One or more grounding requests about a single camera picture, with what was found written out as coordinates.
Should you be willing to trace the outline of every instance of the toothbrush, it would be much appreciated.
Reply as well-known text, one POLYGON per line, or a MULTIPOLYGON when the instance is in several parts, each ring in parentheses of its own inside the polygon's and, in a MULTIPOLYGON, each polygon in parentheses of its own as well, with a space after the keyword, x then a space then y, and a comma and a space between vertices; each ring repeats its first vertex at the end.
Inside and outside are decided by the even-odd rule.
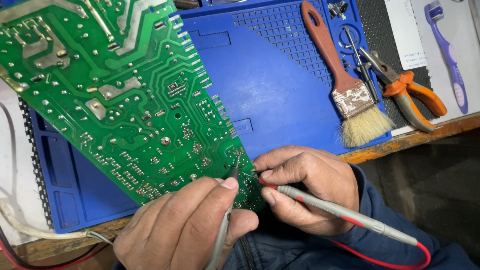
POLYGON ((456 102, 463 114, 468 112, 467 93, 465 92, 465 85, 463 83, 462 75, 456 66, 456 55, 452 44, 448 43, 440 34, 437 27, 437 22, 444 18, 444 9, 440 4, 440 0, 435 0, 425 6, 425 16, 427 22, 432 27, 433 35, 437 39, 438 44, 442 48, 448 66, 450 67, 450 74, 452 77, 453 90, 456 102))

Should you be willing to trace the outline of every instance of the printed circuit board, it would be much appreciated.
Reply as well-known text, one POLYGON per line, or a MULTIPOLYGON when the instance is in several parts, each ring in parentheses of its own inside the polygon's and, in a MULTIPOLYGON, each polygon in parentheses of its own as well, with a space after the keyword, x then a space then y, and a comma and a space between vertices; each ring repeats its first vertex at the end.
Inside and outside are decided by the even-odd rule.
POLYGON ((138 204, 225 179, 238 161, 234 206, 258 211, 261 186, 175 11, 172 0, 14 5, 0 12, 0 77, 138 204))

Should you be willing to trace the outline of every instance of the wooden table edge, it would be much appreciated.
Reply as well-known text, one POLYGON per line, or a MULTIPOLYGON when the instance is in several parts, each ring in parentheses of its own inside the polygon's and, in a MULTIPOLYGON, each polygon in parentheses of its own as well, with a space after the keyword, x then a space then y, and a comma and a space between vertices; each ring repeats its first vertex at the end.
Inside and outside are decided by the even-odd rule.
MULTIPOLYGON (((391 140, 374 146, 354 150, 339 157, 347 162, 358 164, 367 160, 377 159, 388 154, 401 151, 420 144, 428 143, 440 138, 452 136, 468 130, 480 127, 480 112, 456 118, 436 125, 431 133, 413 131, 393 137, 391 140)), ((123 227, 127 225, 131 217, 124 217, 107 221, 90 228, 92 231, 101 233, 106 238, 116 237, 123 227)), ((76 250, 81 247, 93 245, 99 240, 94 238, 71 239, 71 240, 48 240, 39 239, 30 243, 16 246, 14 249, 25 261, 35 261, 58 255, 63 252, 76 250)), ((11 265, 5 255, 0 255, 1 266, 11 265)))

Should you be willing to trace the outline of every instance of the brush bristles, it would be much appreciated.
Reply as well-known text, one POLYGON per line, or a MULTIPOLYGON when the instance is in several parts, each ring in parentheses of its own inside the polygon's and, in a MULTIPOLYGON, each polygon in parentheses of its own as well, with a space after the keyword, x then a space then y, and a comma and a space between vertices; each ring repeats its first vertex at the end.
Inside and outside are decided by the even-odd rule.
POLYGON ((442 8, 439 0, 435 0, 428 4, 428 9, 430 11, 430 19, 432 19, 434 23, 444 18, 444 9, 442 8))
POLYGON ((394 123, 377 107, 368 109, 342 123, 343 143, 359 147, 392 129, 394 123))

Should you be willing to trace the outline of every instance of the paintbrush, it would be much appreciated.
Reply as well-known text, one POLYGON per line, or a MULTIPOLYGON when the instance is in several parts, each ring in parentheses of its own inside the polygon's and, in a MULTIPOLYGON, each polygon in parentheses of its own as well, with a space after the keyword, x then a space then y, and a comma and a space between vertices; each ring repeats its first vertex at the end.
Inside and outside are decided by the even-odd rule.
POLYGON ((344 70, 320 14, 307 1, 301 4, 301 14, 310 37, 335 76, 332 97, 343 117, 341 132, 344 145, 359 147, 391 130, 394 125, 392 120, 375 106, 363 81, 344 70))

